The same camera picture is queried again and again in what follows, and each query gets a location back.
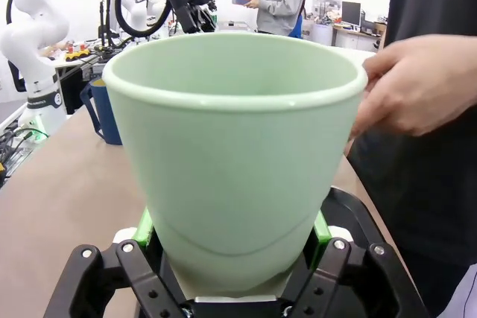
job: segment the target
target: mug handle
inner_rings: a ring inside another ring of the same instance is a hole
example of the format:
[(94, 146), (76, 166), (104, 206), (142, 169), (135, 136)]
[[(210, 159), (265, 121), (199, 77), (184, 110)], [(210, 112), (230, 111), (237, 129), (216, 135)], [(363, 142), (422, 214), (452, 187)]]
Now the mug handle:
[(99, 123), (98, 116), (96, 115), (95, 110), (92, 108), (91, 100), (89, 99), (91, 95), (92, 95), (91, 83), (88, 83), (84, 87), (84, 89), (81, 91), (80, 98), (81, 98), (81, 101), (86, 106), (86, 109), (88, 110), (89, 117), (91, 117), (92, 125), (95, 128), (96, 134), (98, 134), (98, 136), (104, 139), (103, 135), (100, 133), (101, 124)]

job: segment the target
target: brown tabletop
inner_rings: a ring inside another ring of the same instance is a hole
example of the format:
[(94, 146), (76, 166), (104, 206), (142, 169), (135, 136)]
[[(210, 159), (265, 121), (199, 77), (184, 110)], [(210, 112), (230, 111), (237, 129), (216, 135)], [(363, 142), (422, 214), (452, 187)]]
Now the brown tabletop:
[[(346, 159), (336, 186), (363, 200), (387, 241), (391, 236)], [(106, 249), (136, 226), (145, 204), (122, 147), (105, 144), (80, 109), (33, 153), (0, 190), (1, 317), (43, 317), (71, 251)], [(135, 299), (118, 292), (106, 318), (132, 318)]]

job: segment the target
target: computer monitor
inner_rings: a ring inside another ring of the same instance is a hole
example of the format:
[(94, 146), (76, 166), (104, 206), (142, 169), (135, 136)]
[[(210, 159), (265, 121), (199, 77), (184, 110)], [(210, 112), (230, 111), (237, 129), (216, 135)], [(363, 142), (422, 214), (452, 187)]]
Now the computer monitor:
[(361, 26), (361, 3), (343, 1), (341, 6), (341, 21), (351, 25)]

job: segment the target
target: bolt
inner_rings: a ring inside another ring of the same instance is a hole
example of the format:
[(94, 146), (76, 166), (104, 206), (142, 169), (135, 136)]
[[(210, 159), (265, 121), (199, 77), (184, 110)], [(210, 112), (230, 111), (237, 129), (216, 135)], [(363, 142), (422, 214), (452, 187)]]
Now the bolt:
[(124, 252), (131, 252), (133, 250), (134, 246), (131, 245), (131, 244), (125, 244), (123, 247), (122, 247), (122, 250)]
[(282, 317), (288, 317), (288, 315), (290, 315), (290, 311), (291, 311), (291, 306), (289, 305), (287, 308), (283, 310)]
[(346, 247), (346, 244), (341, 240), (337, 240), (337, 241), (335, 241), (333, 246), (337, 249), (344, 249)]
[(84, 257), (84, 258), (88, 258), (92, 255), (92, 251), (90, 249), (85, 249), (81, 255)]
[(380, 247), (380, 246), (376, 246), (374, 248), (374, 252), (377, 254), (377, 255), (384, 255), (385, 254), (385, 249), (383, 247)]
[(187, 318), (192, 318), (194, 315), (192, 314), (191, 310), (188, 308), (182, 308), (182, 312), (186, 315)]

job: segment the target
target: blue mug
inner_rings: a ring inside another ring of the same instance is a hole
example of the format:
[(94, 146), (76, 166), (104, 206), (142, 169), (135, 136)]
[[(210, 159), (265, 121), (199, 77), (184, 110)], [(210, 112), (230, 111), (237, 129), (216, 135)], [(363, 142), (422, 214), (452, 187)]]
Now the blue mug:
[[(96, 112), (92, 108), (90, 93), (95, 99), (98, 116), (96, 116)], [(88, 83), (81, 91), (80, 98), (88, 110), (95, 132), (108, 144), (122, 145), (113, 109), (111, 108), (110, 96), (107, 94), (104, 81), (94, 80)]]

